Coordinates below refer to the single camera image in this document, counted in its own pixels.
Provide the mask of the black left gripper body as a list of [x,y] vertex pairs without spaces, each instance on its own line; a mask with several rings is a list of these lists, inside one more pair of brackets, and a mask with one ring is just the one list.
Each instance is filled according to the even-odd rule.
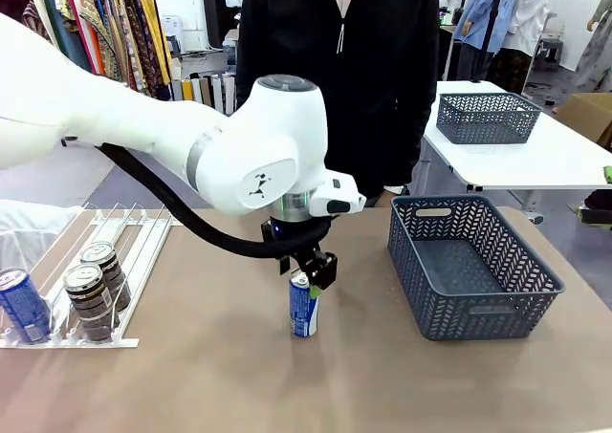
[[322,251],[319,242],[331,228],[330,217],[315,217],[301,222],[285,222],[274,217],[261,225],[264,259],[289,256],[296,262],[332,262],[333,254]]

